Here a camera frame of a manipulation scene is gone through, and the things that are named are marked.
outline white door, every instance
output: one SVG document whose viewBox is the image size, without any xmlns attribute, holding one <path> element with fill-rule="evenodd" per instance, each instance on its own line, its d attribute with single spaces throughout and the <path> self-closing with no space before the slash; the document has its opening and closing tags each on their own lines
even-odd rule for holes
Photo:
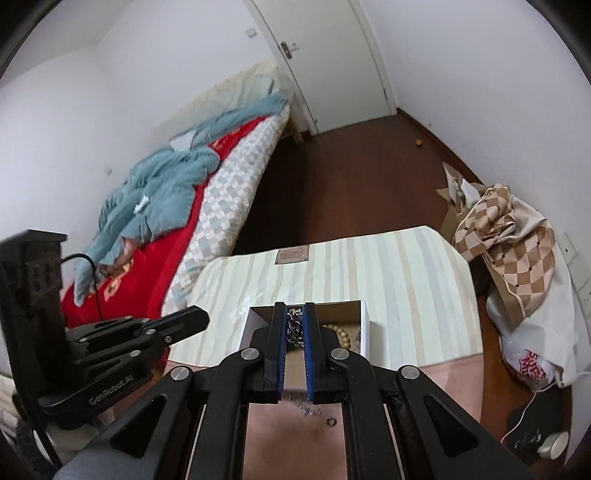
<svg viewBox="0 0 591 480">
<path fill-rule="evenodd" d="M 347 0 L 254 2 L 319 132 L 390 114 L 374 57 Z"/>
</svg>

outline metal screw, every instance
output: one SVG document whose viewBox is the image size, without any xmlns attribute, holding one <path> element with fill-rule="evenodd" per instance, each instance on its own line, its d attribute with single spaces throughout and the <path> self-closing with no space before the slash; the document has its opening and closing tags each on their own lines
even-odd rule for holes
<svg viewBox="0 0 591 480">
<path fill-rule="evenodd" d="M 412 365 L 407 365 L 406 367 L 403 367 L 400 373 L 402 373 L 402 376 L 404 378 L 408 378 L 409 380 L 415 380 L 416 378 L 418 378 L 420 374 L 418 368 L 413 367 Z"/>
<path fill-rule="evenodd" d="M 254 360 L 258 356 L 258 350 L 256 348 L 245 348 L 242 352 L 240 352 L 240 356 L 244 360 Z"/>
<path fill-rule="evenodd" d="M 335 348 L 330 353 L 330 356 L 335 360 L 345 360 L 349 358 L 349 351 L 346 348 Z"/>
<path fill-rule="evenodd" d="M 173 380 L 184 380 L 189 376 L 189 369 L 187 367 L 176 367 L 170 372 Z"/>
</svg>

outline blue blanket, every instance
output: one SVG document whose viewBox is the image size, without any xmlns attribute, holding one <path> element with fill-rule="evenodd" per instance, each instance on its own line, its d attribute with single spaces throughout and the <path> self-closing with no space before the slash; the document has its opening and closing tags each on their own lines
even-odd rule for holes
<svg viewBox="0 0 591 480">
<path fill-rule="evenodd" d="M 112 265 L 122 252 L 122 238 L 141 246 L 184 227 L 195 197 L 193 186 L 202 184 L 219 165 L 219 156 L 207 144 L 254 118 L 279 114 L 286 101 L 283 93 L 273 93 L 254 105 L 199 125 L 190 150 L 175 152 L 166 148 L 140 161 L 123 185 L 105 200 L 99 231 L 85 253 L 96 265 Z M 96 275 L 98 281 L 103 280 L 100 272 Z M 84 302 L 92 283 L 90 264 L 78 262 L 74 280 L 77 306 Z"/>
</svg>

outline wooden floor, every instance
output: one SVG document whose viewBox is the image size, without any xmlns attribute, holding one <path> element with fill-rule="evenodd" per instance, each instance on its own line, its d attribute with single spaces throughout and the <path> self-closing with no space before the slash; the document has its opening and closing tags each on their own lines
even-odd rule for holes
<svg viewBox="0 0 591 480">
<path fill-rule="evenodd" d="M 415 141 L 421 139 L 422 146 Z M 438 139 L 408 116 L 351 125 L 303 145 L 279 142 L 236 243 L 233 254 L 323 242 L 428 225 L 435 230 L 447 211 L 435 189 L 446 180 L 442 161 L 470 180 L 476 178 Z M 479 299 L 485 350 L 482 424 L 500 439 L 508 414 L 531 398 L 501 361 L 498 334 Z M 570 425 L 570 391 L 565 391 L 565 426 Z M 551 478 L 561 465 L 538 462 L 534 472 Z"/>
</svg>

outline door frame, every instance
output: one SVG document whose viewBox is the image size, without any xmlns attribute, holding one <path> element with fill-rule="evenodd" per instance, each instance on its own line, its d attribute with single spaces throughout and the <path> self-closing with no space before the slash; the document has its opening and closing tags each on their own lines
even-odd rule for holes
<svg viewBox="0 0 591 480">
<path fill-rule="evenodd" d="M 287 77 L 291 80 L 291 82 L 294 86 L 297 109 L 299 110 L 299 112 L 298 112 L 299 115 L 298 115 L 298 113 L 296 113 L 296 115 L 295 115 L 296 122 L 297 122 L 297 117 L 299 116 L 301 118 L 301 120 L 300 120 L 300 122 L 297 122 L 297 123 L 301 124 L 302 121 L 304 121 L 307 124 L 311 135 L 317 135 L 318 129 L 316 128 L 316 124 L 314 123 L 314 119 L 312 118 L 310 108 L 308 107 L 308 104 L 306 103 L 306 99 L 304 98 L 304 95 L 300 89 L 300 86 L 297 83 L 296 76 L 291 71 L 291 67 L 289 65 L 289 62 L 287 61 L 283 51 L 279 47 L 279 42 L 275 38 L 275 35 L 273 35 L 273 32 L 271 31 L 269 25 L 267 24 L 267 21 L 262 16 L 262 13 L 259 10 L 259 8 L 257 7 L 255 0 L 242 0 L 242 1 L 245 4 L 248 11 L 251 13 L 251 15 L 256 23 L 256 26 L 258 27 L 262 36 L 265 38 L 265 40 L 267 41 L 267 44 L 271 48 L 271 51 L 273 52 L 273 55 L 277 61 L 277 64 L 279 65 L 279 69 L 281 70 L 281 73 L 284 73 L 285 75 L 287 75 Z M 367 41 L 369 49 L 370 49 L 372 56 L 374 58 L 374 63 L 375 63 L 376 69 L 378 71 L 378 76 L 379 76 L 380 82 L 382 83 L 382 89 L 384 90 L 384 96 L 386 97 L 386 103 L 388 105 L 388 110 L 390 112 L 390 115 L 396 115 L 397 114 L 396 97 L 394 96 L 392 84 L 389 81 L 388 71 L 386 69 L 386 65 L 385 65 L 384 60 L 382 58 L 382 54 L 379 50 L 378 43 L 374 37 L 374 32 L 372 31 L 371 26 L 369 25 L 369 21 L 368 21 L 367 17 L 365 16 L 365 13 L 363 11 L 363 8 L 361 7 L 361 4 L 359 3 L 359 0 L 347 0 L 347 1 L 348 1 L 349 5 L 351 6 L 351 9 L 353 10 L 355 17 L 357 18 L 357 21 L 359 22 L 359 25 L 361 26 L 361 30 L 363 32 L 363 35 L 365 36 L 365 40 Z"/>
</svg>

